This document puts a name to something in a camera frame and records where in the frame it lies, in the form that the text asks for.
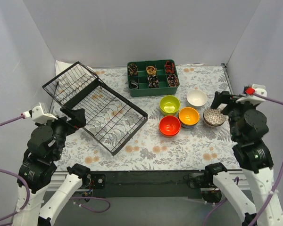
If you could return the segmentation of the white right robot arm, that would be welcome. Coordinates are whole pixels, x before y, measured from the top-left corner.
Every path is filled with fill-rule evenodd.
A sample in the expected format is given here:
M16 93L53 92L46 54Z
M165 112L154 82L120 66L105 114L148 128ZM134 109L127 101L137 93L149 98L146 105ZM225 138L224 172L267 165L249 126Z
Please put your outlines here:
M262 138L268 133L266 116L256 107L267 100L263 89L248 87L245 95L232 95L228 91L215 92L212 109L225 104L222 114L228 116L234 156L250 186L253 201L230 178L222 163L205 167L204 182L217 187L234 207L243 226L283 226L283 210L277 186L283 174L274 178L271 153Z

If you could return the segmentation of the yellow orange bowl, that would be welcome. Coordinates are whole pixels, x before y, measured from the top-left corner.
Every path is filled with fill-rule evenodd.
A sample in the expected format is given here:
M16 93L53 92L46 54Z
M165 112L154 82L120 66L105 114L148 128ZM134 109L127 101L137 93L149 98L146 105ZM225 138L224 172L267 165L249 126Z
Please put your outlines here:
M184 126L194 126L200 120L199 112L192 107L184 107L178 113L178 118Z

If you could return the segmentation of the white bowl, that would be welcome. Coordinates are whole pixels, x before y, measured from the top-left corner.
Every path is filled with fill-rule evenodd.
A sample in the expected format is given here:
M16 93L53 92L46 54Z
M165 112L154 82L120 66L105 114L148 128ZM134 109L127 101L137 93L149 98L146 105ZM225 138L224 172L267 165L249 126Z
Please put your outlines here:
M201 108L207 102L206 94L203 91L198 90L198 89L189 91L187 93L186 99L188 103L195 108Z

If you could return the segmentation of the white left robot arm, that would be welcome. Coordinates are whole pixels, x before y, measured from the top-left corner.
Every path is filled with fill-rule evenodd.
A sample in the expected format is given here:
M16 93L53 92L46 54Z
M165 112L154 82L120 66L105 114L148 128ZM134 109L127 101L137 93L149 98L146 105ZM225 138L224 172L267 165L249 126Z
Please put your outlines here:
M31 133L19 169L18 199L14 226L52 226L65 204L79 188L87 188L91 182L91 170L76 163L68 167L68 174L50 200L42 205L43 197L57 169L66 137L86 125L85 110L61 107L64 117L46 113L41 104L22 113L31 117L37 126Z

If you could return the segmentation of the small lime green bowl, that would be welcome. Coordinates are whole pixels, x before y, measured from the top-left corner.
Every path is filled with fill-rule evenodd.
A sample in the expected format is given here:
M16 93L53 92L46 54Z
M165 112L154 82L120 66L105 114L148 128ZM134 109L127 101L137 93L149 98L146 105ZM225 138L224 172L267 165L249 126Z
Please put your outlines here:
M165 96L161 99L159 107L166 113L173 113L180 109L180 100L175 96Z

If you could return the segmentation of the red orange bowl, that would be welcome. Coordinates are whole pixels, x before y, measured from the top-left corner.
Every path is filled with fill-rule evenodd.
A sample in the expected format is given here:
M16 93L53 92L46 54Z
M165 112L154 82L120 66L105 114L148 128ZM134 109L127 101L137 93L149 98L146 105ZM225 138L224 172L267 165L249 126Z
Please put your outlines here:
M181 123L177 117L173 115L168 115L168 116L163 117L160 120L158 128L160 132L161 131L180 131Z

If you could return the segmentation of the blue bowl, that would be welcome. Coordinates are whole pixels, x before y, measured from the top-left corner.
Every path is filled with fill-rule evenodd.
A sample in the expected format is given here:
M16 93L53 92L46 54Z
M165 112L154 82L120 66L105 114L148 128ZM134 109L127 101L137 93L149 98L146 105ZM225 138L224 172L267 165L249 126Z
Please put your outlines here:
M189 125L185 125L185 124L182 124L182 123L181 123L181 127L186 128L186 129L191 129L191 128L196 127L196 124L189 126Z

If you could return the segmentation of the red floral patterned bowl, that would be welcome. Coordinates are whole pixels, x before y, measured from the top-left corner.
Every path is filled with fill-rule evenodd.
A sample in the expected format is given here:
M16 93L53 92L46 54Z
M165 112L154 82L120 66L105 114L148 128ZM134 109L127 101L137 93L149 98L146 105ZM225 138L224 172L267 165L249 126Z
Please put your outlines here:
M219 127L221 127L224 123L215 125L215 124L209 124L209 123L205 122L205 124L206 124L208 127L211 127L211 128L219 128Z

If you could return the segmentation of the brown lattice patterned bowl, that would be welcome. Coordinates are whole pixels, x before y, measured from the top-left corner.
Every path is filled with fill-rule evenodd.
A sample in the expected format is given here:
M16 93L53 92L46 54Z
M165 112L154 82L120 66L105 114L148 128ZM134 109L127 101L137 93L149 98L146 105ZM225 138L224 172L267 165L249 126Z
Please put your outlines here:
M220 109L207 108L203 112L204 121L209 124L222 124L226 121L226 116L221 113Z

